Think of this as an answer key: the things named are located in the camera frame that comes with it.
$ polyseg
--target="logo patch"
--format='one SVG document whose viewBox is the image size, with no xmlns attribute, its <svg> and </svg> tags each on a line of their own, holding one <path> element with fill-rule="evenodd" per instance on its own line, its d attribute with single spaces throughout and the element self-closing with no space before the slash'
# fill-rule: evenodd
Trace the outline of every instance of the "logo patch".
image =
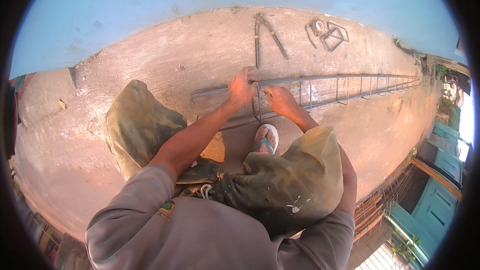
<svg viewBox="0 0 480 270">
<path fill-rule="evenodd" d="M 175 208 L 175 202 L 168 201 L 156 212 L 156 214 L 162 217 L 165 221 L 171 222 L 172 219 L 170 218 L 170 216 L 174 208 Z"/>
</svg>

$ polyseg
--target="flip-flop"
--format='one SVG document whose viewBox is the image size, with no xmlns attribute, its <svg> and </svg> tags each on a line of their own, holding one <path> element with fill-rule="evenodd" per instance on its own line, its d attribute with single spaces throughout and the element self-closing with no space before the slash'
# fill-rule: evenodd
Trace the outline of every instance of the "flip-flop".
<svg viewBox="0 0 480 270">
<path fill-rule="evenodd" d="M 258 137 L 258 134 L 260 132 L 260 129 L 261 128 L 267 128 L 269 131 L 272 132 L 273 136 L 275 137 L 275 146 L 272 145 L 272 142 L 270 142 L 269 139 L 267 139 L 265 136 L 263 138 L 260 139 L 260 141 L 258 141 L 255 146 L 253 147 L 253 150 L 252 151 L 255 151 L 257 148 L 259 148 L 262 144 L 265 144 L 268 149 L 270 150 L 270 152 L 272 154 L 275 154 L 275 151 L 277 150 L 277 147 L 279 146 L 279 132 L 277 131 L 277 129 L 275 128 L 275 126 L 273 126 L 272 124 L 263 124 L 262 126 L 260 126 L 257 130 L 257 133 L 255 135 L 255 140 L 257 139 Z"/>
</svg>

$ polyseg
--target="camouflage shorts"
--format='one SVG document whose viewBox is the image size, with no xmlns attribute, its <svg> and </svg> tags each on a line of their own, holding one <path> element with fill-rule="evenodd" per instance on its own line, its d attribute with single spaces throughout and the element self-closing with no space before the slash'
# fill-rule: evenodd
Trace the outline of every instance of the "camouflage shorts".
<svg viewBox="0 0 480 270">
<path fill-rule="evenodd" d="M 106 143 L 125 180 L 145 167 L 186 119 L 159 103 L 139 80 L 130 81 L 105 116 Z M 332 127 L 319 126 L 295 140 L 281 156 L 251 152 L 243 171 L 230 175 L 199 157 L 179 177 L 175 197 L 211 198 L 259 220 L 270 237 L 292 235 L 321 220 L 343 192 L 339 147 Z"/>
</svg>

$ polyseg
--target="person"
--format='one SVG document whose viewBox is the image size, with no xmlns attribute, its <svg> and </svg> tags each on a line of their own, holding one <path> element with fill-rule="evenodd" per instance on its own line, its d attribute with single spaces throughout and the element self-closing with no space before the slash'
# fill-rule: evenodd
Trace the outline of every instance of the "person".
<svg viewBox="0 0 480 270">
<path fill-rule="evenodd" d="M 251 69 L 233 77 L 220 107 L 190 126 L 141 81 L 119 94 L 105 116 L 105 138 L 127 183 L 87 227 L 96 269 L 345 268 L 357 177 L 333 128 L 319 126 L 286 88 L 264 90 L 271 109 L 304 133 L 282 156 L 274 154 L 276 129 L 262 125 L 238 175 L 199 158 L 252 100 Z"/>
</svg>

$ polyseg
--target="shirt sleeve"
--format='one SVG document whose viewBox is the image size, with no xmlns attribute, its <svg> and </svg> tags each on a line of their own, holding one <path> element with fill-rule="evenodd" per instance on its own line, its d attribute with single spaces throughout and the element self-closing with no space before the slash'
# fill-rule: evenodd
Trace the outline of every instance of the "shirt sleeve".
<svg viewBox="0 0 480 270">
<path fill-rule="evenodd" d="M 284 269 L 344 270 L 353 246 L 355 220 L 335 210 L 305 229 L 298 240 L 285 239 L 278 248 Z"/>
<path fill-rule="evenodd" d="M 174 181 L 168 169 L 146 166 L 132 175 L 107 207 L 93 216 L 87 226 L 85 243 L 95 268 L 108 267 L 115 253 L 172 199 Z"/>
</svg>

